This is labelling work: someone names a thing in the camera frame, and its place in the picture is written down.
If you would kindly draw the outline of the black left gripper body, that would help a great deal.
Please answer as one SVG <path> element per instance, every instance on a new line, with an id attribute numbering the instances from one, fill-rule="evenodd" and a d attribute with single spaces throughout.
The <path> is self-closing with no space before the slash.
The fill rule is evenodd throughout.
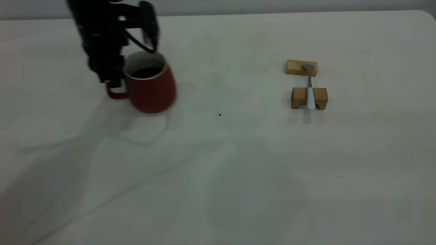
<path id="1" fill-rule="evenodd" d="M 111 72 L 124 65 L 121 49 L 127 39 L 116 15 L 86 15 L 80 21 L 82 46 L 94 72 Z"/>

